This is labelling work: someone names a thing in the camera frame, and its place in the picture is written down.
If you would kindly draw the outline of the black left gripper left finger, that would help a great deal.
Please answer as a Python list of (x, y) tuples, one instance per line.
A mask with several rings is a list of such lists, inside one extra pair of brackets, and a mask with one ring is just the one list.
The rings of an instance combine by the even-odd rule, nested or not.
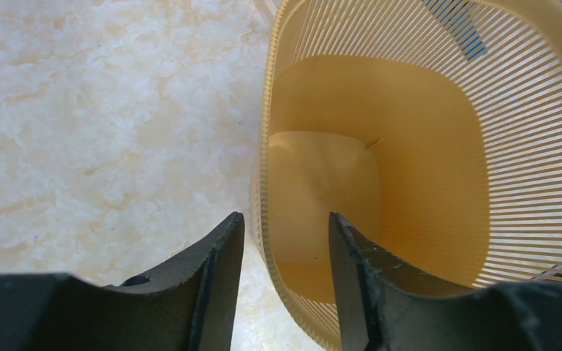
[(234, 212), (120, 285), (0, 274), (0, 350), (228, 350), (244, 249)]

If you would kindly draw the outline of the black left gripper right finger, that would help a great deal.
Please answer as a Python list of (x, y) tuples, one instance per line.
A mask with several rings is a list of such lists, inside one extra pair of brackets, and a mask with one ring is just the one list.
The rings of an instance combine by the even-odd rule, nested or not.
[(433, 276), (329, 216), (344, 350), (562, 350), (562, 274), (472, 289)]

